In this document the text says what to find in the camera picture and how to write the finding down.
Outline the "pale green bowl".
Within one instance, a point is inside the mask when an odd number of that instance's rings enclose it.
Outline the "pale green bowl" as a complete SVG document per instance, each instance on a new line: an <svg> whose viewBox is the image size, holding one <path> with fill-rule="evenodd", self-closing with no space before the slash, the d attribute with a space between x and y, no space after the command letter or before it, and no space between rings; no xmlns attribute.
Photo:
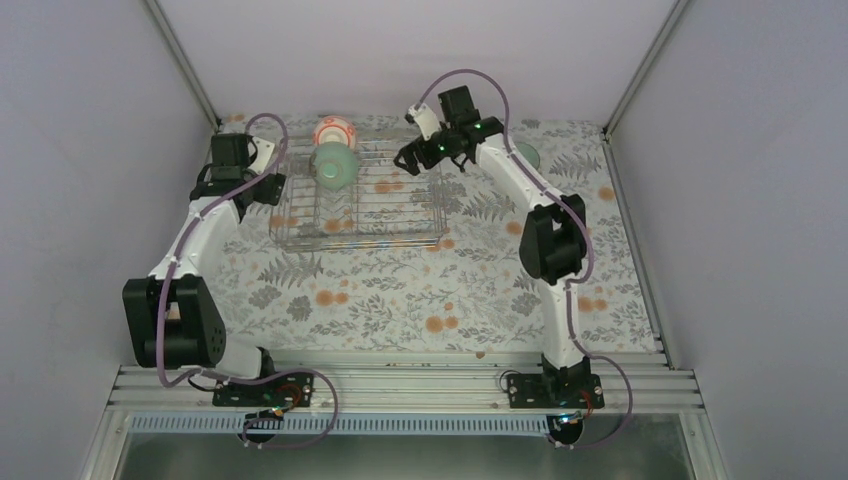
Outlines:
<svg viewBox="0 0 848 480"><path fill-rule="evenodd" d="M516 156L520 156L534 170L539 170L541 157L539 152L532 145L525 142L516 142L513 151Z"/></svg>
<svg viewBox="0 0 848 480"><path fill-rule="evenodd" d="M337 192L353 185L359 162L354 151L339 142L318 145L311 156L315 181L322 188Z"/></svg>

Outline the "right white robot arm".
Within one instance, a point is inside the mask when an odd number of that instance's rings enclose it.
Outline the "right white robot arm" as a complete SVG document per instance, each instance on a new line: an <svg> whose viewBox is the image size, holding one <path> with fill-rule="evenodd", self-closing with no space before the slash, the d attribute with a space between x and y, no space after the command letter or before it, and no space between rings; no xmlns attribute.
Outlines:
<svg viewBox="0 0 848 480"><path fill-rule="evenodd" d="M541 391L555 407L578 397L591 374L590 360L576 344L572 288L591 250L585 226L585 203L566 196L545 180L518 151L504 124L484 118L470 91L461 86L438 96L436 114L424 102L409 107L406 121L419 135L394 159L412 175L449 159L459 169L479 166L514 204L525 212L518 255L525 273L536 281L544 320Z"/></svg>

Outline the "wire dish rack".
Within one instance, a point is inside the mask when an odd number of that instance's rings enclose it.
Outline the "wire dish rack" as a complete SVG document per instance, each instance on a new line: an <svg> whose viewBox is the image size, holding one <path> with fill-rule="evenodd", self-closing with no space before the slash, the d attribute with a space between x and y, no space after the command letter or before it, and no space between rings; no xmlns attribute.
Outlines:
<svg viewBox="0 0 848 480"><path fill-rule="evenodd" d="M315 180L308 134L290 141L281 165L287 180L280 202L268 211L270 238L286 252L428 247L446 227L441 170L412 176L394 164L415 138L400 129L364 132L355 149L352 184L337 192Z"/></svg>

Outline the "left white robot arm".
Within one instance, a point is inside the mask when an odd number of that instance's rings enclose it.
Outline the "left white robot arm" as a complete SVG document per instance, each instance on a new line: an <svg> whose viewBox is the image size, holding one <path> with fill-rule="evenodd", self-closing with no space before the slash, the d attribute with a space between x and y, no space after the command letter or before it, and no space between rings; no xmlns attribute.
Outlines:
<svg viewBox="0 0 848 480"><path fill-rule="evenodd" d="M260 137L216 134L210 150L169 251L147 276L123 287L131 345L141 367L195 367L221 380L240 378L239 392L263 405L278 391L269 356L258 346L228 338L207 281L248 207L277 204L285 177L271 170L277 145Z"/></svg>

